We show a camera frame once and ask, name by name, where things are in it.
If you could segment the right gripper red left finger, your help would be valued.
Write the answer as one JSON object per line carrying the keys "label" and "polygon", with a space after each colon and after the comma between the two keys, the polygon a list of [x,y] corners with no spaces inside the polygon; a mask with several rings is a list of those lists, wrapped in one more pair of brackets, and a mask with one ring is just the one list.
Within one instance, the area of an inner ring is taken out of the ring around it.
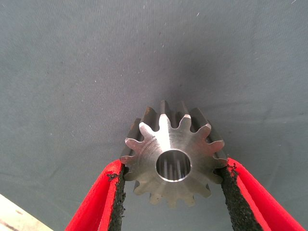
{"label": "right gripper red left finger", "polygon": [[119,231],[124,213],[124,165],[115,160],[99,175],[66,227],[67,231]]}

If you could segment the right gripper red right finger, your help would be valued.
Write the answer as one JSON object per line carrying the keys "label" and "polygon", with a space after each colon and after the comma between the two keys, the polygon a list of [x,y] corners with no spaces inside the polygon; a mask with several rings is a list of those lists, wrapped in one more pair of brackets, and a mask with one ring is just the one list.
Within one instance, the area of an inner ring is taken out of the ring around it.
{"label": "right gripper red right finger", "polygon": [[218,169],[225,203],[235,231],[303,231],[259,181],[238,161]]}

